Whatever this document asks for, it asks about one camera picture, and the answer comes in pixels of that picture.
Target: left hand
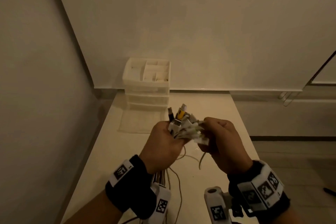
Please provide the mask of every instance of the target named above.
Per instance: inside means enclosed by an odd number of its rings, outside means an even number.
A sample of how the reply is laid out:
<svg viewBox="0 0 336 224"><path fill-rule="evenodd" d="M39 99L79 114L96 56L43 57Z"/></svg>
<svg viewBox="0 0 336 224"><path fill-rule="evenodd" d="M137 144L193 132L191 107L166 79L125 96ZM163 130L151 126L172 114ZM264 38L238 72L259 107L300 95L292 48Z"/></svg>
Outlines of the left hand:
<svg viewBox="0 0 336 224"><path fill-rule="evenodd" d="M139 158L147 172L154 174L171 166L189 139L174 139L168 131L169 121L160 121L152 129Z"/></svg>

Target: white table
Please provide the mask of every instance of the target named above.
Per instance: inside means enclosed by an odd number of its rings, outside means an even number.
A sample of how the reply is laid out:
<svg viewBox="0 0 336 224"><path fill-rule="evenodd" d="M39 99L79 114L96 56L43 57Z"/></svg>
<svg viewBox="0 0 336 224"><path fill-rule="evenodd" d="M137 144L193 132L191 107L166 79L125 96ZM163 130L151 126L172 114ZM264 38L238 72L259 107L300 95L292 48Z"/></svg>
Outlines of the white table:
<svg viewBox="0 0 336 224"><path fill-rule="evenodd" d="M239 112L230 94L204 94L204 93L171 93L169 106L177 111L182 103L187 105L187 111L193 113L198 119L206 116L230 120L235 125L247 153L252 159L259 159L251 139L246 131ZM148 134L130 134L118 131L123 109L126 108L125 95L118 92L101 128L90 157L78 181L62 222L70 218L78 209L93 199L104 186L113 170L134 154L139 154L143 148ZM200 159L202 152L197 144L190 142L186 145L187 155ZM225 192L229 181L216 166L209 154L205 155L201 170L198 162L190 157L177 160L172 166L181 180L183 203L177 223L211 223L204 201L204 190L208 187L219 186ZM168 223L174 223L180 204L179 186L176 176L170 172L172 197L169 204ZM134 217L128 210L121 222ZM255 218L241 219L241 223L258 223Z"/></svg>

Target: wrist strap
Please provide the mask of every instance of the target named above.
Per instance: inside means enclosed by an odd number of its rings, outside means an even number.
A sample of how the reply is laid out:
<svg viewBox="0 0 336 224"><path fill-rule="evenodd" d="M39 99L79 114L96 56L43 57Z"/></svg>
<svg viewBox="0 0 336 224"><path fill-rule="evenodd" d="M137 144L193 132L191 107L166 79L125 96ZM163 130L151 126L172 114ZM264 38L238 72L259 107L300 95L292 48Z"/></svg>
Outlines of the wrist strap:
<svg viewBox="0 0 336 224"><path fill-rule="evenodd" d="M151 180L142 160L134 155L112 173L105 185L106 195L122 213L131 208L140 219L147 219L156 207Z"/></svg>
<svg viewBox="0 0 336 224"><path fill-rule="evenodd" d="M263 161L253 161L243 174L228 175L229 193L243 207L247 216L264 221L275 219L290 206L283 184Z"/></svg>

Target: storage organizer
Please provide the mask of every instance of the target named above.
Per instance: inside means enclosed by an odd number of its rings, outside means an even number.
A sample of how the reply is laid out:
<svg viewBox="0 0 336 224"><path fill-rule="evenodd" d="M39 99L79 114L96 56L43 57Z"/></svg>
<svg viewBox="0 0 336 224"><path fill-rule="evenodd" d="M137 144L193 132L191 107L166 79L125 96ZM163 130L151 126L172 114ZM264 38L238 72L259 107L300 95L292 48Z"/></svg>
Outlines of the storage organizer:
<svg viewBox="0 0 336 224"><path fill-rule="evenodd" d="M129 58L123 83L129 106L166 108L169 101L170 61Z"/></svg>

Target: skin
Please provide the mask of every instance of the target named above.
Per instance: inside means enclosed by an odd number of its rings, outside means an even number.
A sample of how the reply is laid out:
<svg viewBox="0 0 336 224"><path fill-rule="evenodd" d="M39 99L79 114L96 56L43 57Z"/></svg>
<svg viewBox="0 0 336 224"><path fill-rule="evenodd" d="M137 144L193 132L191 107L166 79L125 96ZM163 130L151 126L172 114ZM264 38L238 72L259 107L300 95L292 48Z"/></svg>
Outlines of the skin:
<svg viewBox="0 0 336 224"><path fill-rule="evenodd" d="M204 128L210 138L210 145L199 145L199 148L211 154L221 171L226 174L246 172L253 164L247 154L240 136L232 122L207 117ZM174 139L168 132L168 121L157 123L139 154L147 172L154 174L171 166L179 157L183 146L189 141ZM66 224L117 224L122 213L109 201L102 191L89 203L75 213ZM302 223L292 207L281 214L270 224Z"/></svg>

